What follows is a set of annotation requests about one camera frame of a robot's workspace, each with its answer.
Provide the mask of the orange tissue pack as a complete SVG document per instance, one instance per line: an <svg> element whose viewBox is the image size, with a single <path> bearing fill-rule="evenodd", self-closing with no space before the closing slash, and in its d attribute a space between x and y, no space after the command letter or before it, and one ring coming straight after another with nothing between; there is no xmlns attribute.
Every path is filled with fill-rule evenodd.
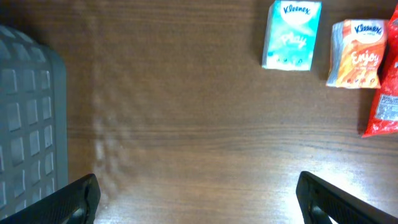
<svg viewBox="0 0 398 224"><path fill-rule="evenodd" d="M385 19L346 19L333 24L330 72L326 86L377 89L387 44Z"/></svg>

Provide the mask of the red snack bag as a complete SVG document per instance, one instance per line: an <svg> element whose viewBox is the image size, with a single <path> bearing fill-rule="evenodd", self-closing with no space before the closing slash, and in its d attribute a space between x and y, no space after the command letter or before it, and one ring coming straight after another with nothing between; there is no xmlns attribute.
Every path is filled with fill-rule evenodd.
<svg viewBox="0 0 398 224"><path fill-rule="evenodd" d="M388 50L382 68L381 87L375 92L363 138L397 133L397 6L387 28Z"/></svg>

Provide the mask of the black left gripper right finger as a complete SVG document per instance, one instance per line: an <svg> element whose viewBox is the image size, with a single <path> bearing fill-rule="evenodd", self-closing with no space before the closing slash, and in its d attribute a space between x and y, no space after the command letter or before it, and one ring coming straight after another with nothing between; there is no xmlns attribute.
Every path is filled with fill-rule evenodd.
<svg viewBox="0 0 398 224"><path fill-rule="evenodd" d="M302 171L296 196L305 224L397 223L397 218L339 189L318 176Z"/></svg>

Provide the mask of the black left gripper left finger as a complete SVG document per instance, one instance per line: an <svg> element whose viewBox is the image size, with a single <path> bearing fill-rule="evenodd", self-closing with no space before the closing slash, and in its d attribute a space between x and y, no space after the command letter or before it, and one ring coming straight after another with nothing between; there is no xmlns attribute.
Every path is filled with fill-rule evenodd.
<svg viewBox="0 0 398 224"><path fill-rule="evenodd" d="M94 222L101 191L94 174L87 174L29 207L1 220L1 224Z"/></svg>

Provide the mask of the green tissue pack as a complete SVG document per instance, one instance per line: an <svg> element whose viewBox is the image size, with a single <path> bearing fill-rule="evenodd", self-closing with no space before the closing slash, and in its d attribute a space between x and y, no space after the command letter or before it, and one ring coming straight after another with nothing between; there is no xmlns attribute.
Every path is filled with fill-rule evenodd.
<svg viewBox="0 0 398 224"><path fill-rule="evenodd" d="M311 70L321 11L320 1L275 1L267 17L262 68Z"/></svg>

